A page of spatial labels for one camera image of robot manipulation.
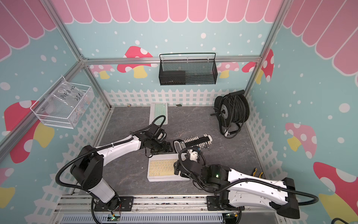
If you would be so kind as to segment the green key keyboard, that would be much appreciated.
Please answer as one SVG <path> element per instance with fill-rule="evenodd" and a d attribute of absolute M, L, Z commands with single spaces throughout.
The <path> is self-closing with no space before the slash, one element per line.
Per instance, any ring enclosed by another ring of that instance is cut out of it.
<path fill-rule="evenodd" d="M 164 115 L 166 121 L 164 125 L 168 124 L 168 104 L 167 103 L 152 103 L 150 106 L 149 124 L 151 124 L 158 116 Z"/>

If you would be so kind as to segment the yellow key white keyboard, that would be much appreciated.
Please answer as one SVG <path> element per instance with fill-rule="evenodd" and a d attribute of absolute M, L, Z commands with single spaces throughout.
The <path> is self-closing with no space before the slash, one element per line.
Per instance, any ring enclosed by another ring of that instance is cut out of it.
<path fill-rule="evenodd" d="M 148 160 L 147 179 L 149 182 L 189 181 L 188 178 L 174 174 L 177 154 L 153 155 Z"/>

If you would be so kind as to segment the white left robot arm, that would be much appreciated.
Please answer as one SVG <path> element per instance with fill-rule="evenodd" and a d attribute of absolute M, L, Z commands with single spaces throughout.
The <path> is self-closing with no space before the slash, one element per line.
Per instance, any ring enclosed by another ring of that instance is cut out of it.
<path fill-rule="evenodd" d="M 149 150 L 149 158 L 172 153 L 173 149 L 166 137 L 167 134 L 161 126 L 151 124 L 105 146 L 87 145 L 75 159 L 58 171 L 55 181 L 63 187 L 86 191 L 93 199 L 102 202 L 105 209 L 115 211 L 120 208 L 122 202 L 115 190 L 104 180 L 103 168 L 113 160 L 140 149 Z"/>

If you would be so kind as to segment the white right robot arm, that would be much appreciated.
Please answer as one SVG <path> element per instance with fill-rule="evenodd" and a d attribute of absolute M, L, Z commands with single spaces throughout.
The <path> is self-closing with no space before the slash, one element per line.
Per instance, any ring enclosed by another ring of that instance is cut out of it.
<path fill-rule="evenodd" d="M 301 206 L 319 201 L 315 195 L 297 191 L 291 178 L 267 180 L 220 164 L 208 166 L 201 151 L 195 147 L 181 150 L 173 166 L 175 175 L 191 179 L 198 189 L 217 196 L 215 206 L 222 210 L 241 211 L 242 207 L 253 206 L 273 210 L 282 217 L 299 219 Z"/>

